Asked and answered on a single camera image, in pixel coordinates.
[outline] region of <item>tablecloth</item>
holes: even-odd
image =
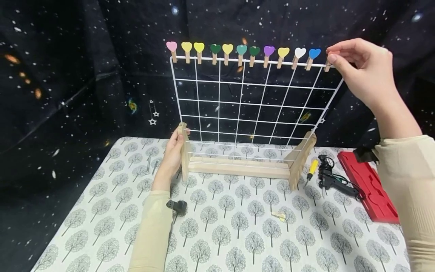
[[[127,271],[143,202],[166,143],[119,139],[33,271]],[[194,151],[209,157],[228,154],[247,160],[284,158],[289,151],[280,148],[193,144]],[[303,188],[308,167],[319,154],[333,158],[334,173],[346,176],[337,160],[342,150],[347,149],[315,147],[295,191],[279,179],[190,173],[184,182],[175,176],[171,197],[188,206],[186,214],[174,212],[165,270],[409,271],[399,225],[373,223],[360,202],[334,189],[323,198],[316,178]]]

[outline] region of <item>yellow screwdriver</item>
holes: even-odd
[[[310,170],[308,171],[308,175],[307,175],[307,182],[305,183],[304,188],[305,188],[305,186],[307,186],[307,183],[313,177],[314,171],[316,171],[316,168],[317,168],[318,164],[319,164],[318,160],[313,160],[313,162],[311,163]]]

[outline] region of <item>green heart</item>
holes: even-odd
[[[239,53],[239,55],[243,55],[246,53],[247,49],[248,47],[246,45],[238,45],[236,51]]]
[[[249,48],[249,53],[251,54],[251,56],[255,57],[258,55],[258,53],[260,53],[260,48],[256,46],[251,46],[251,48]]]
[[[210,50],[213,54],[217,54],[217,53],[219,53],[219,51],[221,51],[221,46],[219,44],[211,44]]]

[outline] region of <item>purple heart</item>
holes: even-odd
[[[275,47],[266,45],[264,47],[264,54],[269,57],[275,51]]]

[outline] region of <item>yellow heart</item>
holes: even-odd
[[[288,48],[288,47],[281,47],[280,49],[278,49],[278,56],[280,56],[282,58],[287,56],[288,53],[290,53],[290,48]]]
[[[192,43],[183,42],[181,43],[181,48],[186,52],[190,52],[190,50],[192,50]]]
[[[202,50],[204,50],[204,44],[203,44],[203,43],[194,43],[194,44],[193,44],[193,47],[195,48],[195,50],[196,50],[198,53],[201,53]]]
[[[231,53],[231,51],[233,50],[233,45],[232,44],[224,44],[224,45],[222,45],[222,50],[224,51],[225,54],[229,55]]]

